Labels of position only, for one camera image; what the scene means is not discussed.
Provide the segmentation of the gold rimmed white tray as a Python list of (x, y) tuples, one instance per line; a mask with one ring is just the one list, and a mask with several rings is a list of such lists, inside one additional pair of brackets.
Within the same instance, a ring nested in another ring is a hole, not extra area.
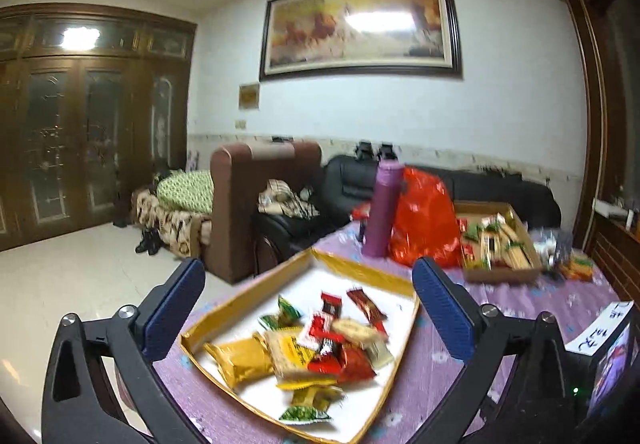
[(232, 407), (314, 443), (358, 443), (420, 302), (407, 274), (306, 250), (201, 317), (184, 354)]

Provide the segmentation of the white cream snack packet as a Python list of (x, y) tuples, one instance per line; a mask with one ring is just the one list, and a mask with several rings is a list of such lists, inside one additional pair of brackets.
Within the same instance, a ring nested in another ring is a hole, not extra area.
[(364, 348), (373, 370), (381, 370), (395, 361), (394, 355), (383, 340), (375, 340)]

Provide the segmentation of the dark red candy packet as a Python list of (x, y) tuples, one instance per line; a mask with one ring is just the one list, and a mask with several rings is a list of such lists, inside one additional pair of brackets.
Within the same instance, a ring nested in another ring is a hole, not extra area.
[(361, 288), (348, 290), (347, 297), (363, 312), (363, 315), (366, 316), (371, 325), (383, 323), (387, 319), (387, 316), (378, 308), (378, 305)]

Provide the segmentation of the red white snack packet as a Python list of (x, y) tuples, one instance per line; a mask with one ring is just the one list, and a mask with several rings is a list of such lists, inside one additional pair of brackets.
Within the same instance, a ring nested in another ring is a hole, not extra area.
[(332, 330), (334, 317), (326, 313), (317, 313), (303, 326), (303, 330), (296, 338), (296, 343), (302, 348), (319, 352), (324, 341), (344, 343), (344, 336)]

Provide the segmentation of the red gold foil snack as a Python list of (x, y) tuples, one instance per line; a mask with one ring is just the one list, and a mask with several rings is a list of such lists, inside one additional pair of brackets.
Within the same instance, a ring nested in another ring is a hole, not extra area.
[(367, 354), (348, 343), (322, 349), (311, 358), (307, 369), (337, 383), (369, 381), (376, 376)]

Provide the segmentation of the red plastic bag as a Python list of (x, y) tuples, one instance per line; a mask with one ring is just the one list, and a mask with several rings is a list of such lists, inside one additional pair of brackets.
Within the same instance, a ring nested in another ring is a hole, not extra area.
[[(371, 202), (352, 210), (364, 232)], [(460, 229), (454, 203), (444, 182), (415, 167), (406, 167), (387, 253), (398, 264), (412, 266), (428, 256), (442, 268), (462, 264)]]

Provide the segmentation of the black leather sofa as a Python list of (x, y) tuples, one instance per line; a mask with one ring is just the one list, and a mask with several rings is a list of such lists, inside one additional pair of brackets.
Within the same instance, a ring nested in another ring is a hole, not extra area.
[[(337, 155), (311, 177), (311, 203), (319, 211), (312, 219), (292, 219), (286, 215), (254, 214), (258, 238), (270, 243), (282, 262), (314, 245), (350, 222), (350, 213), (372, 198), (378, 162)], [(561, 209), (551, 189), (526, 181), (518, 174), (454, 171), (439, 167), (418, 167), (439, 177), (450, 199), (510, 204), (520, 220), (530, 228), (558, 228)]]

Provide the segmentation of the purple thermos bottle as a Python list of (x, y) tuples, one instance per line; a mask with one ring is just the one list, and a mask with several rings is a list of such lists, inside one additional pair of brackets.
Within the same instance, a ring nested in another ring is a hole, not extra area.
[(405, 165), (397, 160), (382, 160), (376, 172), (369, 219), (364, 232), (362, 254), (381, 259), (387, 253)]

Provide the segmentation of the dark wooden cabinet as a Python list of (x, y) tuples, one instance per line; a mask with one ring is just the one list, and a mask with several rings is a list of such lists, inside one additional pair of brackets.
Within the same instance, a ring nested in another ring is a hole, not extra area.
[(183, 167), (195, 31), (110, 6), (2, 9), (2, 248), (123, 221), (135, 189)]

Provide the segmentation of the green pea snack packet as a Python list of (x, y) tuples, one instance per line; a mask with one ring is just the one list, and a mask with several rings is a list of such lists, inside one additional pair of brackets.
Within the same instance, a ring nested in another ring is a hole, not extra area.
[(337, 386), (307, 386), (296, 390), (279, 420), (289, 426), (330, 421), (329, 408), (343, 396), (343, 390)]

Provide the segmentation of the large cracker pack yellow label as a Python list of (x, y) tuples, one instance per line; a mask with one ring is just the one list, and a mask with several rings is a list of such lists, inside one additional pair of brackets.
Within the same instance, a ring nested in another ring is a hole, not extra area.
[(277, 387), (283, 391), (296, 391), (307, 386), (336, 386), (335, 380), (314, 374), (307, 369), (316, 352), (299, 346), (296, 343), (298, 334), (298, 328), (271, 330), (261, 334), (271, 355), (274, 368), (271, 376), (277, 378)]

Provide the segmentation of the orange snack packs at edge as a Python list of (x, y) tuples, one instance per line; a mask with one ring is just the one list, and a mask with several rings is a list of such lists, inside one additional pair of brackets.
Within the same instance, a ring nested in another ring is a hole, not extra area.
[(594, 263), (593, 260), (582, 251), (573, 250), (570, 255), (560, 263), (559, 270), (567, 280), (592, 282)]

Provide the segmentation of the brown cardboard snack box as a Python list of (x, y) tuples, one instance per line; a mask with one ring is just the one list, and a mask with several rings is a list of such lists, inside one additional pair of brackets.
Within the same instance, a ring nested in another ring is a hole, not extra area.
[(534, 283), (542, 272), (540, 257), (510, 204), (456, 201), (462, 271), (471, 283)]

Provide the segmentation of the red wrapper snack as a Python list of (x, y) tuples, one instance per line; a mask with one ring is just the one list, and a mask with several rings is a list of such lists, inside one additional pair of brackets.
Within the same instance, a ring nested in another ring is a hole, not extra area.
[(340, 297), (325, 292), (322, 292), (321, 300), (323, 302), (322, 316), (324, 318), (324, 326), (329, 327), (334, 320), (341, 317), (343, 302)]

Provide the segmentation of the green yellow snack packet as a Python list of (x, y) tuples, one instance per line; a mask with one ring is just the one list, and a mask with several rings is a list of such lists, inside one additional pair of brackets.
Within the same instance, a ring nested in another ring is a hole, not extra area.
[(299, 325), (303, 313), (294, 307), (285, 297), (278, 297), (278, 312), (266, 314), (258, 318), (258, 323), (266, 330), (281, 330)]

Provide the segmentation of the framed landscape painting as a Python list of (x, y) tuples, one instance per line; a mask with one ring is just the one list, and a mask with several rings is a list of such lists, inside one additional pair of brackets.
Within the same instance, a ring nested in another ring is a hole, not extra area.
[(454, 0), (268, 0), (260, 81), (462, 74)]

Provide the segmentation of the beige biscuit packet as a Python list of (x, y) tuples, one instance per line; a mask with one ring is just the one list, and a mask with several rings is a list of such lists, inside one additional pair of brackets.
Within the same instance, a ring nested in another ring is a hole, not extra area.
[(343, 336), (348, 342), (357, 344), (360, 348), (367, 348), (374, 343), (388, 341), (388, 335), (375, 327), (363, 325), (350, 318), (337, 318), (331, 323), (331, 331)]

